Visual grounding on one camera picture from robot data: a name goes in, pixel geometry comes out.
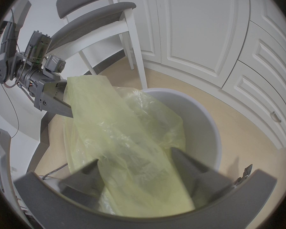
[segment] wooden floor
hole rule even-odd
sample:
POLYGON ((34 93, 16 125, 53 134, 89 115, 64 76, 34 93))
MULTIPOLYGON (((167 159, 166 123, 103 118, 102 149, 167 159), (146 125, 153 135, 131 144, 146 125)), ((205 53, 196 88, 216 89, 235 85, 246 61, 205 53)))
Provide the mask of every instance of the wooden floor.
MULTIPOLYGON (((145 69, 149 88, 170 88, 183 92, 199 101, 214 118, 222 141, 222 159, 219 171, 236 180, 244 168, 253 164, 253 170, 261 169, 276 177, 278 182, 269 200, 260 213, 247 227, 256 228, 276 207, 286 192, 286 148, 276 149, 267 136, 250 120, 224 102, 165 74, 145 69)), ((102 73, 113 86, 141 89, 137 70, 130 70, 127 58, 114 63, 102 73)), ((62 118, 56 115, 49 124, 50 147, 36 168, 38 175, 44 175, 66 163, 62 133, 62 118)), ((69 174, 67 167, 53 174, 62 178, 69 174)))

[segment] white cabinet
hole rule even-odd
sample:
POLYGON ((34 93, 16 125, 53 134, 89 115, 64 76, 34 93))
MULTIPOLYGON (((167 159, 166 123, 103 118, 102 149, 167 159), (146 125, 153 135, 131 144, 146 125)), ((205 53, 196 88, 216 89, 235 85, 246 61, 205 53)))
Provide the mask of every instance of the white cabinet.
POLYGON ((222 87, 243 45, 249 0, 156 0, 162 64, 222 87))
POLYGON ((258 114, 286 147, 286 104, 277 91, 258 73, 237 61, 222 88, 258 114))
POLYGON ((252 22, 249 23, 239 60, 262 75, 286 103, 286 51, 252 22))
POLYGON ((156 0, 118 0, 134 2, 133 10, 136 22, 142 58, 161 63, 160 33, 156 0))
POLYGON ((273 0, 250 0, 250 20, 267 31, 286 51, 286 17, 273 0))

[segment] white wooden chair leg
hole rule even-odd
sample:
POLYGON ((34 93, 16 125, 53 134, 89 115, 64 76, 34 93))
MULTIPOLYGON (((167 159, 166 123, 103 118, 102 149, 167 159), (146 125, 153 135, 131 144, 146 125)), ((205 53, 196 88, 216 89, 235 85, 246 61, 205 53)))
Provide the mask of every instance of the white wooden chair leg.
POLYGON ((128 58, 130 69, 133 70, 134 66, 133 66, 133 62, 132 62, 132 58, 131 58, 131 54, 130 54, 130 47, 129 47, 129 43, 128 43, 128 40, 126 37, 126 33, 119 34, 119 37, 120 37, 120 40, 121 40, 121 43, 122 43, 122 46, 124 49, 125 56, 128 58))
POLYGON ((82 50, 80 50, 78 52, 78 54, 80 55, 80 57, 82 58, 82 60, 84 61, 85 65, 87 66, 88 70, 91 72, 92 75, 96 75, 93 67, 91 66, 91 64, 89 63, 88 59, 86 58, 84 52, 82 50))
POLYGON ((139 38, 137 34, 136 24, 134 22, 134 17, 132 13, 132 9, 127 9, 124 11, 126 23, 129 29, 129 36, 133 47, 134 57, 137 61, 137 69, 139 73, 139 77, 141 80, 142 89, 147 89, 147 82, 144 70, 144 64, 141 54, 141 48, 139 44, 139 38))

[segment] drawer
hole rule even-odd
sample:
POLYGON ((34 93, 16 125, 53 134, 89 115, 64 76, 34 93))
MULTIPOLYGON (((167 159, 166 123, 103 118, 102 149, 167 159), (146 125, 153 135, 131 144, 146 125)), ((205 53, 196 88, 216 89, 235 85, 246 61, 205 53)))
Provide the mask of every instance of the drawer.
POLYGON ((263 77, 237 61, 222 89, 260 116, 286 147, 286 104, 263 77))
POLYGON ((286 17, 273 0, 250 0, 250 20, 267 31, 286 51, 286 17))
POLYGON ((286 51, 252 22, 239 60, 265 78, 286 103, 286 51))

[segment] chair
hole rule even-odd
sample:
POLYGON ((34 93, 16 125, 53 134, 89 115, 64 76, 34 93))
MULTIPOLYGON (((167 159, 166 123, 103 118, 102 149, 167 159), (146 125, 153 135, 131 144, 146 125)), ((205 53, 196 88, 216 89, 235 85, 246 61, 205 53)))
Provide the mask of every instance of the chair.
POLYGON ((65 26, 52 36, 47 55, 52 53, 66 60, 72 55, 79 53, 89 71, 92 74, 96 74, 83 49, 105 38, 119 35, 125 55, 128 57, 131 69, 133 69, 128 43, 129 36, 137 62, 142 89, 146 89, 145 70, 132 12, 136 5, 133 2, 108 0, 109 5, 90 11, 69 22, 68 14, 95 1, 97 0, 57 0, 57 13, 63 19, 65 26))

